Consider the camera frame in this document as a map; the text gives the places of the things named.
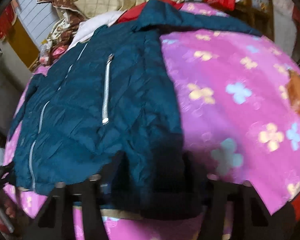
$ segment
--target blue jacket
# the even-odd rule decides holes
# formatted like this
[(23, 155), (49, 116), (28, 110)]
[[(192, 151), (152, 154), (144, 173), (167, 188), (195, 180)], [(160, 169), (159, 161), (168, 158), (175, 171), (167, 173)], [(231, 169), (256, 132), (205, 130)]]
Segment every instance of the blue jacket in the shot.
[[(183, 135), (173, 83), (161, 53), (162, 26), (260, 35), (232, 17), (193, 15), (150, 0), (136, 21), (98, 28), (44, 77), (35, 75), (10, 135), (22, 120), (13, 161), (18, 187), (47, 195), (59, 181), (84, 181), (119, 150), (127, 187), (141, 198), (186, 189)], [(109, 122), (102, 124), (110, 65)]]

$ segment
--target bedsheet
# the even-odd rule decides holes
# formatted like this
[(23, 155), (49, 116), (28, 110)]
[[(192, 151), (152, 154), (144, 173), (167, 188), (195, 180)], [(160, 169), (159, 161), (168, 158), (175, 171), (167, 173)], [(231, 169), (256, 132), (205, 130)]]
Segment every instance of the bedsheet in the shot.
[[(182, 10), (227, 16), (201, 3), (186, 3)], [(185, 150), (223, 180), (249, 180), (271, 214), (280, 209), (300, 187), (300, 117), (290, 108), (284, 87), (287, 70), (300, 73), (298, 67), (266, 37), (199, 30), (163, 35), (161, 41), (178, 97)], [(20, 128), (6, 145), (5, 164), (13, 158)], [(15, 198), (13, 186), (5, 190)], [(45, 198), (23, 192), (21, 204), (34, 217)], [(110, 239), (190, 240), (196, 239), (201, 219), (104, 217), (104, 223)], [(80, 208), (74, 208), (74, 220), (81, 240)]]

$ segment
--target floral bedsheet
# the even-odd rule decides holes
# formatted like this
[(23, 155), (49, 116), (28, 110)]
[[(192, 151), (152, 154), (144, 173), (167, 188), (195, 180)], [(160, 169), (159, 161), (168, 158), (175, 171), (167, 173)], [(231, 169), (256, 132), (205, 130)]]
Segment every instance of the floral bedsheet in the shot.
[[(186, 3), (182, 10), (227, 17), (202, 3)], [(291, 109), (285, 89), (288, 69), (300, 73), (298, 67), (266, 37), (198, 30), (163, 35), (161, 41), (179, 101), (185, 150), (223, 180), (250, 181), (271, 214), (280, 209), (300, 187), (300, 116)], [(13, 158), (20, 129), (6, 145), (5, 164)], [(5, 190), (15, 198), (13, 186)], [(23, 192), (23, 209), (34, 217), (45, 198)], [(111, 240), (191, 240), (201, 219), (104, 217), (104, 223)], [(84, 239), (81, 221), (80, 208), (74, 208), (79, 240)]]

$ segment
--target white zipper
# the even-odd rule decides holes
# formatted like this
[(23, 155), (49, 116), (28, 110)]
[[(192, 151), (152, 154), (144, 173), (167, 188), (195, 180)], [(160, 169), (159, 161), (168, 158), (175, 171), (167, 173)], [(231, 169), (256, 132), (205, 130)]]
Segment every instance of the white zipper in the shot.
[[(79, 57), (77, 58), (77, 60), (81, 57), (84, 49), (87, 47), (87, 44), (83, 47), (82, 51), (80, 52), (80, 55)], [(68, 73), (70, 72), (71, 68), (72, 68), (73, 65), (71, 65), (69, 68), (68, 68)], [(46, 102), (46, 104), (43, 106), (42, 110), (41, 110), (41, 114), (40, 114), (40, 120), (39, 120), (39, 129), (38, 129), (38, 134), (41, 132), (41, 128), (42, 128), (42, 121), (43, 121), (43, 113), (44, 113), (44, 110), (46, 109), (46, 106), (47, 104), (50, 102), (50, 100), (48, 102)], [(31, 178), (32, 178), (32, 190), (35, 192), (35, 177), (34, 177), (34, 172), (33, 172), (33, 167), (32, 167), (32, 155), (33, 155), (33, 149), (34, 149), (34, 145), (35, 145), (35, 142), (37, 140), (34, 140), (34, 142), (32, 143), (31, 145), (31, 149), (30, 149), (30, 153), (29, 153), (29, 171), (30, 171), (30, 174), (31, 174)]]
[(110, 64), (113, 58), (113, 54), (110, 54), (107, 60), (106, 73), (105, 73), (105, 87), (103, 93), (102, 104), (102, 124), (105, 125), (109, 122), (108, 117), (108, 102), (109, 102), (109, 79), (110, 79)]

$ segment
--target bed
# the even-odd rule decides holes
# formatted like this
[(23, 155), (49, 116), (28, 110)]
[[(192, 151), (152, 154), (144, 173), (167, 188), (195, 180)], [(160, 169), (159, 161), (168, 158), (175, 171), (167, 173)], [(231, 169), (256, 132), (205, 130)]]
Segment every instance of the bed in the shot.
[[(228, 17), (203, 3), (185, 3), (181, 11)], [(178, 99), (184, 150), (224, 181), (249, 181), (274, 214), (300, 189), (300, 117), (285, 89), (288, 70), (300, 70), (266, 37), (198, 30), (173, 32), (160, 40)], [(47, 75), (48, 69), (39, 67), (35, 75)], [(21, 124), (6, 145), (4, 164), (14, 157), (20, 131)], [(5, 191), (15, 200), (13, 186), (6, 185)], [(45, 199), (21, 193), (30, 217)], [(202, 215), (177, 221), (103, 220), (110, 239), (181, 240), (196, 239)], [(80, 207), (74, 207), (74, 223), (77, 239), (84, 239)], [(231, 222), (225, 224), (227, 239)]]

